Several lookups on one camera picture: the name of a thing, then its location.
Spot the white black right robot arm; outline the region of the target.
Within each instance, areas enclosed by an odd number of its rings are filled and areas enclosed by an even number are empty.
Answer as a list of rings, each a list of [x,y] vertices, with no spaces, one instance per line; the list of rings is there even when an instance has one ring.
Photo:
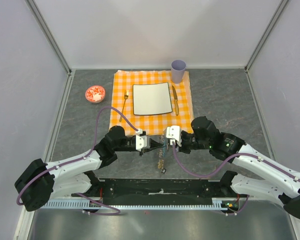
[[[234,193],[273,202],[300,219],[300,172],[285,167],[254,149],[243,139],[220,132],[205,116],[191,122],[192,133],[171,127],[173,150],[189,154],[192,150],[208,150],[222,164],[231,163],[261,177],[249,178],[227,171],[220,180],[219,191],[225,197]]]

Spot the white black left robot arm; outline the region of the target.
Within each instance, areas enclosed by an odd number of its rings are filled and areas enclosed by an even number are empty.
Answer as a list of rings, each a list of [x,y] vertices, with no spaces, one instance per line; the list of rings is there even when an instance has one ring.
[[[50,163],[33,160],[14,183],[18,192],[16,203],[28,212],[38,210],[49,200],[71,194],[96,196],[100,191],[92,171],[104,168],[117,160],[118,152],[138,152],[140,155],[163,148],[139,129],[136,135],[126,136],[121,126],[113,126],[94,148],[64,160]]]

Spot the blue key tag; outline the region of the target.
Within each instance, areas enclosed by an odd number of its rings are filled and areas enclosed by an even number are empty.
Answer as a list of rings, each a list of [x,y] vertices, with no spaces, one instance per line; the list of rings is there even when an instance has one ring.
[[[169,146],[168,145],[165,145],[163,148],[162,148],[162,157],[164,158],[166,156],[166,154],[168,153],[169,151]]]

